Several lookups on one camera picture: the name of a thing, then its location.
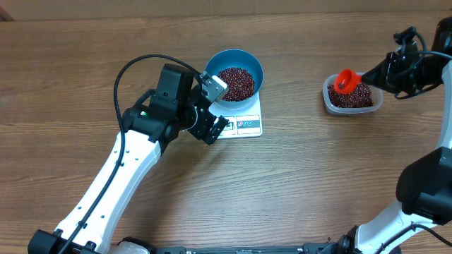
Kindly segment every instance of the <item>red bean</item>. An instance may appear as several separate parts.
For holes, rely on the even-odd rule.
[[[344,84],[339,84],[339,88],[343,89]],[[348,95],[343,95],[334,90],[334,85],[328,86],[328,96],[331,103],[340,108],[361,108],[372,107],[374,102],[371,98],[371,90],[369,85],[360,83],[358,86]]]
[[[240,102],[254,94],[254,81],[252,74],[243,68],[226,68],[218,73],[218,77],[225,81],[229,92],[223,97],[228,102]]]

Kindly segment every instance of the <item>wooden tabletop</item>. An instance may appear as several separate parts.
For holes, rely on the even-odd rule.
[[[184,133],[144,178],[113,242],[157,246],[288,246],[337,241],[395,199],[401,171],[439,138],[442,87],[375,113],[326,113],[321,86],[344,68],[368,71],[415,25],[430,45],[451,12],[132,18],[0,23],[0,253],[25,253],[53,231],[104,164],[118,125],[113,83],[143,54],[202,70],[223,49],[262,63],[263,136],[207,146]],[[132,66],[119,86],[130,107],[165,61]],[[452,238],[451,226],[436,229]],[[447,253],[427,233],[404,253]]]

